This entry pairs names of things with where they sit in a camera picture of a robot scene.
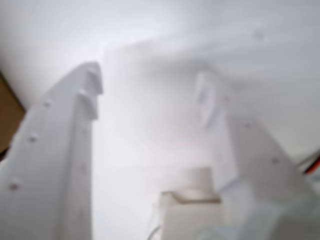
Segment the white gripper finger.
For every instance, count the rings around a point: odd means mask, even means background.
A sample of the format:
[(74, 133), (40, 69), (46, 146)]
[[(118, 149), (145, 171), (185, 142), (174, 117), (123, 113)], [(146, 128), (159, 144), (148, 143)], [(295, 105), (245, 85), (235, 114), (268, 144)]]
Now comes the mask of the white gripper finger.
[(216, 75), (198, 74), (197, 103), (213, 144), (213, 185), (224, 199), (291, 200), (313, 188), (243, 101)]
[(97, 62), (80, 64), (27, 111), (0, 165), (3, 240), (90, 240)]

